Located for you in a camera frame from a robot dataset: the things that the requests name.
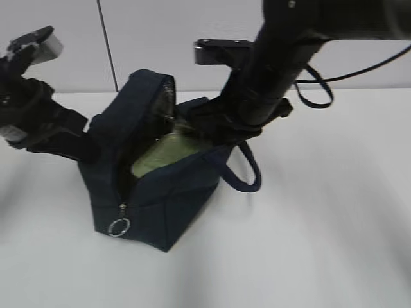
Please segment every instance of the bag strap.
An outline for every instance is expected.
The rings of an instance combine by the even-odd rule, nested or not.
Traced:
[[[213,164],[213,166],[220,172],[221,177],[232,188],[243,193],[254,193],[256,191],[259,191],[259,189],[261,188],[261,171],[259,170],[250,146],[246,141],[243,141],[238,145],[238,147],[244,154],[245,158],[252,168],[252,171],[254,172],[255,180],[253,184],[248,184],[247,182],[240,180],[238,176],[230,169],[230,167],[227,165],[227,162],[222,158],[221,155],[215,153],[214,155],[209,155],[206,159]]]

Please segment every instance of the white table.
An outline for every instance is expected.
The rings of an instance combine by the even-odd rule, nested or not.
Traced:
[[[74,162],[1,142],[0,307],[410,307],[411,89],[335,95],[312,110],[290,92],[250,141],[260,192],[221,183],[170,253],[97,234]],[[90,117],[113,97],[56,100]]]

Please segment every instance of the metal ring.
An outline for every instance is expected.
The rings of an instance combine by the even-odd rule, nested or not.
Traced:
[[[125,223],[126,223],[126,227],[124,228],[124,230],[122,230],[119,234],[113,234],[114,226],[117,225],[118,223],[122,222],[122,221],[125,221]],[[120,219],[117,219],[117,220],[113,221],[113,222],[109,225],[109,228],[107,229],[107,233],[108,233],[109,236],[111,236],[111,237],[120,237],[120,236],[125,235],[126,232],[128,231],[128,229],[130,229],[130,227],[131,227],[131,221],[130,221],[129,219],[127,219],[127,218],[120,218]]]

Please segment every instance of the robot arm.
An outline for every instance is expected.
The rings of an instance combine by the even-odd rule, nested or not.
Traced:
[[[45,82],[25,79],[31,65],[57,58],[62,45],[48,26],[12,41],[0,59],[0,136],[17,149],[93,161],[98,147],[83,133],[87,119],[51,99]]]
[[[222,95],[191,113],[217,143],[247,139],[287,116],[292,107],[283,96],[326,42],[411,39],[409,0],[264,0],[263,12],[265,23]],[[225,119],[214,127],[213,112]]]

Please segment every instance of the black cable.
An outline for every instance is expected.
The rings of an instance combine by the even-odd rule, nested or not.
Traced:
[[[343,76],[339,76],[339,77],[335,77],[335,78],[328,78],[328,79],[324,79],[324,82],[334,82],[334,81],[340,81],[340,80],[344,80],[344,79],[348,79],[351,77],[355,77],[361,74],[365,74],[368,72],[371,72],[375,69],[379,69],[381,66],[384,66],[388,63],[391,63],[394,60],[397,60],[398,58],[400,58],[401,56],[405,55],[406,53],[408,53],[409,51],[411,51],[411,45],[409,45],[407,48],[405,48],[404,50],[402,50],[400,53],[392,56],[391,58],[386,59],[385,61],[382,61],[376,65],[370,66],[366,69],[362,69],[361,71],[356,71],[354,73],[351,74],[347,74],[347,75],[343,75]],[[312,83],[319,83],[318,80],[296,80],[297,83],[305,83],[305,84],[312,84]]]
[[[109,38],[107,36],[107,31],[105,29],[103,11],[101,10],[100,0],[97,0],[97,8],[98,8],[98,14],[100,16],[101,28],[103,30],[105,47],[107,48],[107,55],[109,56],[109,62],[110,62],[111,74],[112,74],[113,81],[114,81],[114,87],[116,88],[116,92],[118,93],[118,83],[117,83],[117,78],[116,78],[116,71],[114,70],[113,58],[111,56]]]

